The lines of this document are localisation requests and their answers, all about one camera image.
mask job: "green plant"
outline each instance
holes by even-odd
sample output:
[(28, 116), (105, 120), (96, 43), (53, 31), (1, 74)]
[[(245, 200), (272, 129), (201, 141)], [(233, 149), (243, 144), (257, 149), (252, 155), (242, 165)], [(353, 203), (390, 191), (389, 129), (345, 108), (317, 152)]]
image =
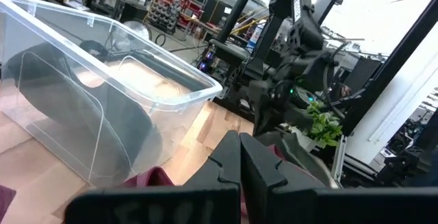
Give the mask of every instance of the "green plant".
[(310, 131), (305, 134), (316, 141), (322, 148), (325, 146), (337, 146), (337, 139), (342, 135), (342, 126), (339, 119), (330, 112), (321, 113), (322, 103), (312, 101), (307, 107), (307, 114), (313, 118)]

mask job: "wooden floor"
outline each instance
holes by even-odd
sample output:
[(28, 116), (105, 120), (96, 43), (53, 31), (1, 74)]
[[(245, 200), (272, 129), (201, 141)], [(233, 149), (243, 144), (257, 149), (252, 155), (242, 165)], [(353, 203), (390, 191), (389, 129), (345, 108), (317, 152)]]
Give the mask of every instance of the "wooden floor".
[[(252, 131), (252, 123), (207, 103), (175, 155), (162, 166), (175, 184), (184, 184), (225, 133)], [(0, 113), (0, 184), (17, 190), (3, 223), (59, 224), (69, 199), (89, 185), (25, 130)]]

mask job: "clear plastic bin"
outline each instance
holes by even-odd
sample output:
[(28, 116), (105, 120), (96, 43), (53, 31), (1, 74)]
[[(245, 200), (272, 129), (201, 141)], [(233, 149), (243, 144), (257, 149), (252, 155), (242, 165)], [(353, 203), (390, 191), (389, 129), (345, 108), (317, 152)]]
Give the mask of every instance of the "clear plastic bin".
[(94, 186), (167, 160), (222, 87), (121, 23), (0, 0), (0, 108)]

